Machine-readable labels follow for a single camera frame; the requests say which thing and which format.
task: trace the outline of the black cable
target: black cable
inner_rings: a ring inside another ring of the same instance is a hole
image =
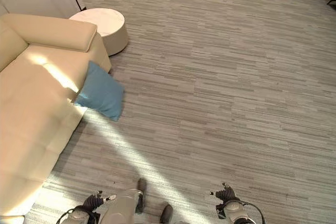
[[[246,202],[246,201],[233,199],[233,200],[229,200],[228,202],[226,202],[224,204],[224,207],[226,207],[226,205],[229,204],[230,202],[238,202],[238,203],[242,204],[243,206],[250,205],[250,206],[255,207],[261,215],[262,224],[266,224],[265,217],[264,217],[263,213],[261,212],[261,210],[256,205],[254,205],[252,203],[249,203],[249,202]]]

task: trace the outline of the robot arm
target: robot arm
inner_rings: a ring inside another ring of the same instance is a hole
[[[264,215],[261,210],[248,202],[241,201],[235,196],[233,189],[226,183],[223,183],[224,190],[216,192],[216,198],[223,201],[222,204],[216,206],[216,211],[219,219],[228,219],[231,224],[256,224],[251,218],[249,218],[246,210],[244,209],[245,205],[251,205],[255,207],[261,214],[262,224],[266,224]]]

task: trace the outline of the sofa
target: sofa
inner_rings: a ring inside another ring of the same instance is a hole
[[[0,220],[29,212],[80,122],[73,101],[90,60],[111,69],[94,24],[0,17]]]

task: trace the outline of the round ottoman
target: round ottoman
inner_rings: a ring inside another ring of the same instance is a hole
[[[128,35],[124,16],[113,9],[94,8],[74,14],[70,19],[96,24],[107,54],[114,55],[125,48]]]

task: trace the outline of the pillow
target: pillow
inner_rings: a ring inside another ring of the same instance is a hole
[[[122,85],[90,61],[84,86],[77,96],[75,104],[95,109],[117,121],[122,111],[123,92]]]

